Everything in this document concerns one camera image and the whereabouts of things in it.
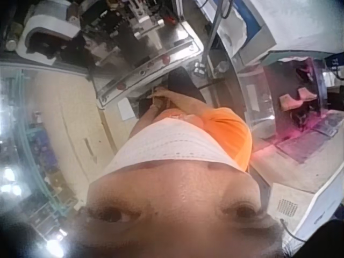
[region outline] stainless steel surface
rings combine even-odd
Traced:
[[[156,49],[148,37],[144,38],[147,48],[144,48],[143,51],[145,51],[145,56],[149,58],[147,62],[132,71],[127,71],[126,74],[118,74],[114,71],[112,80],[95,79],[99,108],[105,108],[110,101],[121,100],[133,90],[190,62],[203,51],[200,39],[185,21],[176,26],[166,25],[156,32],[162,48]],[[140,51],[138,49],[132,51],[131,54],[134,57]]]

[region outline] eye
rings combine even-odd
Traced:
[[[236,209],[236,216],[238,218],[249,219],[256,216],[256,212],[252,207],[240,206]]]
[[[238,219],[250,219],[257,215],[256,209],[249,203],[237,203],[224,209],[223,213]]]
[[[109,223],[115,223],[128,222],[136,218],[137,216],[133,214],[127,214],[115,207],[104,207],[97,212],[93,212],[93,217]]]

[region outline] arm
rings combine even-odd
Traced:
[[[179,109],[187,114],[201,116],[206,111],[213,110],[207,104],[198,99],[179,94],[170,90],[161,89],[152,94],[153,97],[165,97],[173,102]]]
[[[129,139],[133,137],[135,134],[140,132],[142,129],[147,127],[148,125],[152,124],[154,118],[157,116],[159,112],[159,108],[155,105],[150,106],[147,112],[140,118],[140,120],[135,124],[133,130],[129,135]]]

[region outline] hand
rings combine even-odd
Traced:
[[[155,92],[149,95],[147,98],[154,98],[154,97],[165,97],[168,98],[172,91],[164,88],[164,87],[157,87],[155,88]]]

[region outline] floor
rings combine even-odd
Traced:
[[[83,205],[88,185],[117,151],[109,143],[92,85],[82,77],[39,71],[26,93],[28,110],[42,113],[60,169]]]

